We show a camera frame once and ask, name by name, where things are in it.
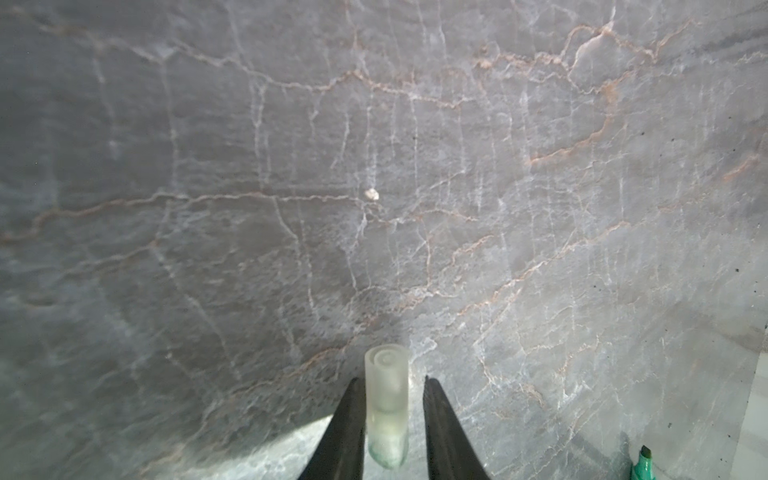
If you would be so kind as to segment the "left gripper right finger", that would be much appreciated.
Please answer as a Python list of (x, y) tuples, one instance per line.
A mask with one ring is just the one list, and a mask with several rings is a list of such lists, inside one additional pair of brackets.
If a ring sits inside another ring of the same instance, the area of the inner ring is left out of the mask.
[(429, 478), (489, 480), (436, 378), (425, 377), (422, 403)]

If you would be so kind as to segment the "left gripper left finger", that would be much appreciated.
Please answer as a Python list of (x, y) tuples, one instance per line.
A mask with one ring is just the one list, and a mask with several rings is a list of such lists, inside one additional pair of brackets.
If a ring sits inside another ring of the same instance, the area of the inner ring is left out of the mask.
[(365, 381), (353, 378), (299, 480), (360, 480), (366, 436)]

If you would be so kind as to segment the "clear green marker cap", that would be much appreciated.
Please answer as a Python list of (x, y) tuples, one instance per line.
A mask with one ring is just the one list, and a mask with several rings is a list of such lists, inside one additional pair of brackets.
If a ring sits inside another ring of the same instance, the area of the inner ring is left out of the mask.
[(409, 351), (397, 344), (365, 354), (368, 451), (383, 468), (400, 468), (408, 453)]

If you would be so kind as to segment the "green highlighter marker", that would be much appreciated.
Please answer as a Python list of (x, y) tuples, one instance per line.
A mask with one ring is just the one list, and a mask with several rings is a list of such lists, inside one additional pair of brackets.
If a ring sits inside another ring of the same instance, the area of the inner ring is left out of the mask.
[(641, 447), (638, 461), (630, 470), (630, 480), (656, 480), (652, 451), (646, 445)]

